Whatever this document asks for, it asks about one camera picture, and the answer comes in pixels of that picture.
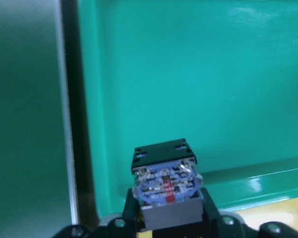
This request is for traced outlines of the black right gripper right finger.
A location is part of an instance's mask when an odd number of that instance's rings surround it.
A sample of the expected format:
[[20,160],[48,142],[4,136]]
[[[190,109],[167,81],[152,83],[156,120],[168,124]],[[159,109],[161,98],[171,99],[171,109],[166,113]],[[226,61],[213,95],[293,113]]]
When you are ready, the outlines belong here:
[[206,232],[244,232],[244,220],[232,212],[220,212],[206,188],[201,188],[203,195],[203,223]]

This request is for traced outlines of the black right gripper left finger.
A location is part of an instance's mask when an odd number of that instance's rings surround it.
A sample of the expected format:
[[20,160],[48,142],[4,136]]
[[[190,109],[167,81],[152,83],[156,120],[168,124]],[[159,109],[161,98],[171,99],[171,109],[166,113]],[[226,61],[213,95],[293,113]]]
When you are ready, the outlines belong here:
[[137,233],[139,224],[140,206],[134,198],[132,189],[129,188],[126,195],[122,215],[113,218],[107,226],[108,233]]

